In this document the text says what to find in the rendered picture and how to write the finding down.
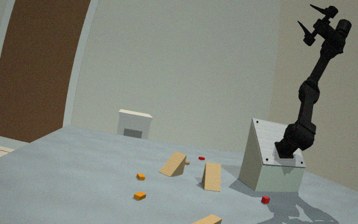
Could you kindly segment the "small red block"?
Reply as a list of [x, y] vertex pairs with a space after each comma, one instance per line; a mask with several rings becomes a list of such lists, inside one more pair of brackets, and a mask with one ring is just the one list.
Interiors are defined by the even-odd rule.
[[267, 197], [267, 196], [266, 196], [266, 197], [262, 197], [262, 200], [261, 200], [262, 203], [268, 204], [269, 201], [270, 201], [270, 198], [269, 198], [269, 197]]

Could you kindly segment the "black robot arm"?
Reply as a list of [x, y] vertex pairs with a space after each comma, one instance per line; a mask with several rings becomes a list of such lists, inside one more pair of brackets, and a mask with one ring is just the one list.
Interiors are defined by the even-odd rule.
[[313, 106], [320, 96], [318, 81], [325, 71], [329, 60], [336, 55], [343, 53], [345, 39], [347, 38], [352, 24], [341, 19], [336, 27], [337, 36], [331, 42], [324, 42], [321, 45], [320, 58], [315, 65], [311, 75], [299, 88], [299, 99], [301, 101], [300, 112], [295, 123], [289, 124], [285, 129], [284, 138], [275, 142], [276, 150], [281, 159], [293, 159], [293, 153], [300, 148], [302, 151], [311, 147], [314, 143], [316, 125], [311, 122]]

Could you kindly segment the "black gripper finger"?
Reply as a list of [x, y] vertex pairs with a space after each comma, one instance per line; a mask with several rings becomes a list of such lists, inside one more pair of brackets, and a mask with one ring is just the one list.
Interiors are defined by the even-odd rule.
[[299, 23], [299, 25], [302, 27], [302, 29], [304, 30], [304, 32], [305, 32], [305, 35], [304, 35], [304, 37], [306, 38], [306, 39], [308, 39], [310, 36], [311, 36], [311, 33], [298, 21], [298, 23]]
[[317, 6], [314, 6], [312, 4], [310, 4], [313, 8], [315, 8], [316, 10], [318, 10], [319, 12], [321, 12], [322, 14], [327, 15], [329, 13], [329, 11], [331, 10], [330, 8], [325, 8], [325, 9], [321, 9]]

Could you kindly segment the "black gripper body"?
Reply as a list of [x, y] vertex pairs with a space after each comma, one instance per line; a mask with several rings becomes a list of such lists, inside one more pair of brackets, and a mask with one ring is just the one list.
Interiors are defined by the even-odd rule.
[[337, 13], [338, 13], [338, 9], [334, 6], [329, 6], [329, 8], [331, 9], [329, 11], [329, 13], [327, 15], [325, 15], [325, 17], [323, 18], [323, 20], [321, 21], [321, 23], [315, 28], [315, 30], [313, 31], [313, 33], [311, 34], [311, 36], [306, 39], [304, 38], [303, 41], [308, 45], [311, 46], [313, 42], [315, 42], [315, 36], [317, 34], [319, 34], [322, 38], [324, 38], [327, 42], [331, 42], [335, 39], [335, 37], [337, 36], [337, 31], [335, 29], [333, 29], [328, 23], [327, 21], [329, 20], [329, 18], [334, 18]]

